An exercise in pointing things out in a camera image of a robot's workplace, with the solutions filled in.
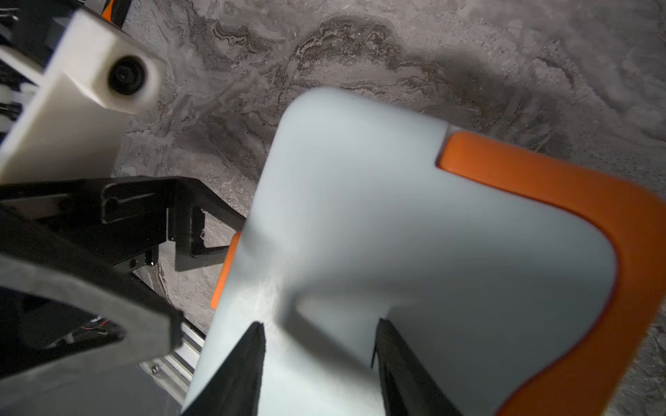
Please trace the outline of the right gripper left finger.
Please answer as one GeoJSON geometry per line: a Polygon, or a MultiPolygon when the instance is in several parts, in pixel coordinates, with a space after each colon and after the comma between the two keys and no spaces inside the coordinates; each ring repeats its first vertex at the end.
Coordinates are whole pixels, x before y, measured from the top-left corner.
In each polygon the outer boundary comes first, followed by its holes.
{"type": "Polygon", "coordinates": [[[253,322],[183,415],[257,415],[265,352],[264,324],[253,322]]]}

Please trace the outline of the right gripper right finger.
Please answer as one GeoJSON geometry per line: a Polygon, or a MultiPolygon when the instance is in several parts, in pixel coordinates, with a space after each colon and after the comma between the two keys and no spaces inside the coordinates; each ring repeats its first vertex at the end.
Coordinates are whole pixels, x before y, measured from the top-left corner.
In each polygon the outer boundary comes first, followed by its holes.
{"type": "Polygon", "coordinates": [[[378,369],[388,415],[459,415],[392,322],[381,319],[371,366],[378,369]]]}

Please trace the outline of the light blue first aid box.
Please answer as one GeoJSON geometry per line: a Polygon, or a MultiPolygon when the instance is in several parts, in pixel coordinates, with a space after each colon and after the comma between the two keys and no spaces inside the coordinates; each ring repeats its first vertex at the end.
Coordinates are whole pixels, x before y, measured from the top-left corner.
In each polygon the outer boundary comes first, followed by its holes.
{"type": "Polygon", "coordinates": [[[183,412],[260,322],[257,415],[388,415],[386,319],[459,415],[599,415],[664,295],[643,187],[316,88],[279,121],[183,412]]]}

